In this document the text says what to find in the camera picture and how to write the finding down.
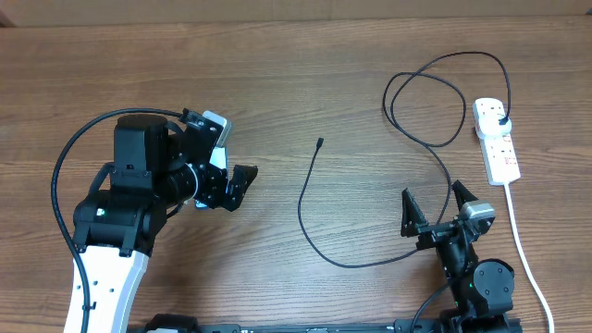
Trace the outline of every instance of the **power plug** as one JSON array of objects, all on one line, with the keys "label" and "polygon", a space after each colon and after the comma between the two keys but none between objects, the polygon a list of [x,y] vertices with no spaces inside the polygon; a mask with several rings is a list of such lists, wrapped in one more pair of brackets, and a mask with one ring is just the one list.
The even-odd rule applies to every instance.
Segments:
[{"label": "power plug", "polygon": [[512,131],[511,120],[500,125],[500,120],[506,117],[506,113],[503,103],[495,98],[477,99],[473,103],[473,116],[479,139],[493,139]]}]

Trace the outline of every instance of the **wood grain surface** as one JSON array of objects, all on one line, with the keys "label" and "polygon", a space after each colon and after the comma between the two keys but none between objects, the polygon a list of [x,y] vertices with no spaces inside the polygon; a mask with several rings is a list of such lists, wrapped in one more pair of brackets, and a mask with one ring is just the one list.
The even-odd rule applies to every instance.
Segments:
[{"label": "wood grain surface", "polygon": [[[159,234],[130,322],[157,313],[204,324],[389,322],[413,316],[444,282],[434,251],[391,265],[342,269],[304,239],[296,203],[316,138],[325,144],[302,204],[326,255],[344,264],[414,247],[400,236],[401,191],[429,219],[446,193],[429,153],[385,120],[389,78],[436,56],[481,50],[512,82],[512,184],[524,249],[558,332],[592,331],[592,19],[444,18],[0,30],[0,331],[60,332],[72,262],[56,225],[49,180],[64,144],[91,118],[132,106],[215,110],[235,123],[231,164],[258,165],[240,210],[187,207]],[[514,247],[502,188],[490,187],[470,104],[505,102],[500,69],[467,55],[430,73],[469,103],[461,134],[438,149],[453,179],[497,209],[476,244],[482,259],[516,270],[514,310],[526,332],[544,332],[542,308]],[[442,142],[461,119],[450,88],[418,79],[397,103],[401,124]],[[59,200],[71,214],[112,160],[108,120],[91,129],[62,169]],[[455,213],[451,204],[446,218]],[[452,306],[447,293],[425,316]]]}]

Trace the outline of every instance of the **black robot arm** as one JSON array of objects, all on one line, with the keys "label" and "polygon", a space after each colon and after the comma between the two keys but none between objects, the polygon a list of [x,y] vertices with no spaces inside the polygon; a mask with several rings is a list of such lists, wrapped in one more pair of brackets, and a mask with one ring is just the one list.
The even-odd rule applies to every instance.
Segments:
[{"label": "black robot arm", "polygon": [[512,267],[499,259],[479,261],[472,244],[489,231],[495,210],[458,180],[452,189],[459,214],[451,222],[435,225],[429,225],[411,193],[403,191],[401,235],[417,237],[418,250],[436,249],[456,308],[440,313],[437,321],[397,320],[394,327],[400,333],[522,332],[520,321],[506,315],[513,308]]},{"label": "black robot arm", "polygon": [[[257,167],[235,166],[228,181],[226,164],[210,163],[214,151],[226,152],[231,124],[212,112],[188,109],[180,122],[187,126],[184,131],[154,115],[117,120],[114,162],[101,168],[74,213],[73,240],[80,252],[89,245],[107,245],[119,248],[122,256],[132,251],[150,255],[167,222],[167,208],[191,198],[229,211],[241,205]],[[107,175],[110,189],[99,190]]]}]

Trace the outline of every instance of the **power cord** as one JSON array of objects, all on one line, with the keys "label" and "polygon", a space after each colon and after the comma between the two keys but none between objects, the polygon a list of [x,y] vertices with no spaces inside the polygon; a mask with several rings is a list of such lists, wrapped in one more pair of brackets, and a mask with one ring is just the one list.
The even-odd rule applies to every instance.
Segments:
[{"label": "power cord", "polygon": [[[494,55],[489,54],[487,52],[481,52],[481,51],[467,51],[467,52],[457,52],[457,53],[452,53],[452,54],[448,54],[448,55],[442,55],[437,57],[436,59],[428,62],[427,64],[423,65],[421,68],[419,68],[417,71],[415,72],[401,72],[396,74],[395,76],[393,76],[387,83],[387,88],[385,88],[385,92],[382,96],[382,109],[385,113],[385,116],[387,117],[388,122],[390,122],[390,124],[397,130],[399,130],[401,133],[403,133],[406,137],[408,137],[409,139],[421,144],[424,148],[427,149],[428,152],[430,152],[438,161],[438,163],[440,164],[440,166],[442,167],[442,170],[444,170],[444,174],[446,175],[446,181],[448,182],[448,190],[446,193],[446,200],[444,201],[444,206],[442,207],[442,211],[440,212],[440,215],[438,217],[438,220],[436,221],[436,224],[439,224],[440,221],[442,220],[442,217],[444,216],[444,213],[446,212],[446,208],[448,207],[448,203],[450,200],[450,192],[452,190],[452,180],[450,179],[450,173],[448,172],[448,169],[446,168],[446,166],[444,165],[444,163],[442,162],[442,160],[438,157],[438,155],[436,154],[436,152],[434,152],[432,150],[432,148],[441,148],[444,146],[447,146],[448,144],[450,144],[451,142],[454,141],[454,139],[456,139],[456,137],[459,135],[459,133],[461,132],[461,129],[463,128],[463,124],[464,124],[464,120],[466,118],[466,101],[464,100],[464,95],[463,93],[456,87],[454,86],[452,83],[450,83],[447,80],[444,80],[440,77],[437,77],[435,75],[430,75],[430,74],[425,74],[422,73],[424,70],[426,70],[427,68],[429,68],[431,65],[433,65],[434,63],[438,62],[441,59],[447,58],[447,57],[451,57],[451,56],[460,56],[460,55],[483,55],[483,56],[489,56],[491,58],[493,58],[495,61],[498,62],[499,66],[501,67],[501,70],[503,71],[503,76],[506,80],[506,86],[508,87],[508,111],[506,113],[506,117],[504,117],[503,119],[501,119],[499,121],[500,124],[505,124],[508,121],[508,118],[510,116],[510,105],[511,105],[511,89],[510,89],[510,79],[508,78],[508,73],[506,72],[506,68],[503,66],[503,64],[501,63],[501,61]],[[397,79],[399,76],[403,76],[403,75],[408,75],[410,76],[409,79],[407,79],[397,90],[397,92],[395,92],[395,95],[392,97],[392,100],[390,102],[390,117],[389,117],[389,112],[387,111],[387,105],[386,105],[386,101],[387,101],[387,93],[389,92],[389,88],[390,88],[390,84]],[[446,85],[448,85],[449,87],[451,87],[456,93],[459,94],[459,96],[462,99],[462,118],[461,118],[461,124],[459,125],[458,129],[456,129],[456,132],[452,135],[452,137],[450,139],[448,139],[446,142],[443,143],[429,143],[429,142],[424,142],[418,138],[416,138],[415,136],[413,136],[411,133],[407,132],[405,129],[403,129],[403,127],[399,124],[399,122],[397,121],[397,119],[395,118],[395,100],[397,99],[397,97],[399,96],[399,94],[401,93],[401,91],[403,90],[403,88],[405,88],[405,86],[411,81],[413,80],[415,77],[425,77],[425,78],[429,78],[432,80],[436,80],[439,82],[442,82]]]},{"label": "power cord", "polygon": [[183,208],[183,203],[178,204],[175,208],[173,208],[172,211],[170,211],[170,213],[166,214],[166,219],[175,216],[181,210],[181,208]]},{"label": "power cord", "polygon": [[526,256],[524,255],[524,250],[522,248],[522,243],[520,242],[520,235],[518,235],[518,227],[516,226],[516,217],[514,216],[514,206],[512,203],[512,196],[510,194],[510,185],[506,182],[503,184],[503,190],[506,192],[506,200],[508,201],[508,212],[510,213],[510,224],[512,225],[512,234],[514,236],[514,241],[516,242],[516,248],[518,249],[518,254],[520,255],[520,260],[522,261],[522,265],[524,266],[524,271],[526,272],[526,276],[530,281],[530,284],[533,286],[535,290],[536,296],[540,300],[540,303],[543,305],[543,309],[545,309],[545,315],[547,315],[547,321],[549,323],[549,333],[555,332],[555,323],[553,322],[553,314],[551,313],[551,309],[547,304],[547,300],[543,295],[543,292],[537,285],[535,281],[535,277],[533,273],[530,271],[530,266],[526,261]]},{"label": "power cord", "polygon": [[315,165],[315,159],[316,159],[316,155],[318,154],[319,149],[321,149],[321,146],[323,145],[323,138],[318,138],[318,141],[316,142],[316,150],[314,151],[314,155],[313,155],[313,160],[311,161],[311,166],[308,169],[308,175],[306,176],[306,181],[304,182],[304,186],[302,187],[302,192],[300,193],[300,199],[298,200],[298,220],[300,221],[300,228],[302,229],[302,233],[304,234],[304,237],[306,238],[306,240],[308,241],[309,244],[311,244],[311,247],[313,248],[313,250],[323,259],[325,259],[325,261],[327,261],[328,263],[335,265],[337,267],[341,267],[341,268],[364,268],[364,267],[370,267],[370,266],[375,266],[375,265],[385,265],[385,264],[390,264],[390,263],[394,263],[396,261],[399,261],[401,259],[405,259],[408,256],[411,256],[412,254],[416,253],[417,250],[413,250],[410,251],[404,255],[392,258],[392,259],[388,259],[388,260],[383,260],[383,261],[379,261],[379,262],[375,262],[375,263],[370,263],[370,264],[361,264],[361,265],[344,265],[344,264],[340,264],[334,260],[331,260],[329,258],[327,258],[324,254],[322,254],[315,246],[315,244],[313,243],[313,241],[311,240],[311,238],[308,236],[308,233],[306,232],[306,229],[304,228],[304,224],[302,222],[302,215],[301,215],[301,207],[302,207],[302,198],[304,197],[304,192],[306,191],[306,185],[308,185],[308,180],[311,177],[311,173],[313,172],[313,166]]},{"label": "power cord", "polygon": [[74,241],[70,237],[68,232],[68,228],[66,227],[66,223],[64,222],[64,218],[59,210],[59,204],[57,202],[57,177],[59,176],[59,170],[66,159],[66,155],[68,154],[70,148],[76,142],[76,140],[84,134],[88,129],[92,126],[96,125],[97,123],[114,116],[119,116],[123,114],[134,114],[134,113],[146,113],[146,114],[157,114],[157,115],[164,115],[164,116],[172,116],[172,117],[181,117],[182,114],[173,111],[167,110],[160,110],[160,109],[153,109],[153,108],[127,108],[127,109],[120,109],[116,111],[111,111],[105,113],[93,120],[89,123],[84,125],[81,129],[79,129],[73,136],[70,138],[66,146],[62,150],[62,153],[57,158],[54,167],[54,174],[52,175],[52,182],[51,182],[51,196],[52,196],[52,207],[54,209],[55,219],[57,220],[57,225],[59,226],[60,231],[62,232],[62,236],[64,236],[64,241],[66,241],[66,245],[70,249],[72,253],[72,257],[74,257],[74,263],[76,263],[76,267],[80,272],[80,281],[82,283],[82,295],[83,295],[83,305],[82,305],[82,327],[80,329],[81,333],[86,333],[89,327],[89,317],[91,314],[91,292],[89,288],[89,280],[86,276],[86,270],[84,269],[84,263],[80,258],[76,245],[74,245]]},{"label": "power cord", "polygon": [[417,320],[419,320],[419,317],[422,315],[422,312],[426,309],[426,307],[431,302],[433,302],[439,295],[441,295],[448,287],[450,287],[454,282],[458,281],[461,277],[462,276],[451,278],[448,282],[446,282],[445,285],[438,288],[438,290],[434,291],[434,293],[431,294],[430,297],[427,298],[427,300],[425,300],[425,302],[422,304],[422,306],[419,307],[419,309],[417,309],[417,312],[413,316],[413,320],[411,321],[411,325],[409,326],[409,333],[414,333],[415,324],[417,324]]}]

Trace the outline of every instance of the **power strip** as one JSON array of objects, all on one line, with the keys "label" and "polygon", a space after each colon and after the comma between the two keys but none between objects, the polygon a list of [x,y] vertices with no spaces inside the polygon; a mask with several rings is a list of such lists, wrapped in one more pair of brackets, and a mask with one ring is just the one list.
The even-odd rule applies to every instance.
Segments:
[{"label": "power strip", "polygon": [[479,139],[490,185],[503,185],[520,178],[520,168],[510,134],[493,139]]},{"label": "power strip", "polygon": [[479,98],[473,103],[473,115],[489,184],[503,185],[520,178],[510,136],[512,122],[508,120],[505,125],[499,122],[505,116],[503,103],[494,98]]},{"label": "power strip", "polygon": [[518,160],[516,159],[512,137],[510,136],[512,123],[508,119],[506,124],[500,125],[498,119],[504,115],[503,103],[493,98],[480,98],[476,100],[473,104],[473,115],[475,116],[475,131],[481,143],[487,180],[491,185],[503,185],[506,199],[508,200],[512,234],[518,254],[520,255],[520,260],[522,261],[528,280],[536,292],[536,296],[538,296],[545,309],[545,314],[549,322],[549,333],[554,333],[555,324],[553,323],[553,315],[543,292],[538,287],[535,277],[533,277],[530,271],[530,266],[526,261],[522,243],[520,242],[518,227],[516,226],[510,183],[520,178],[520,169],[518,168]]}]

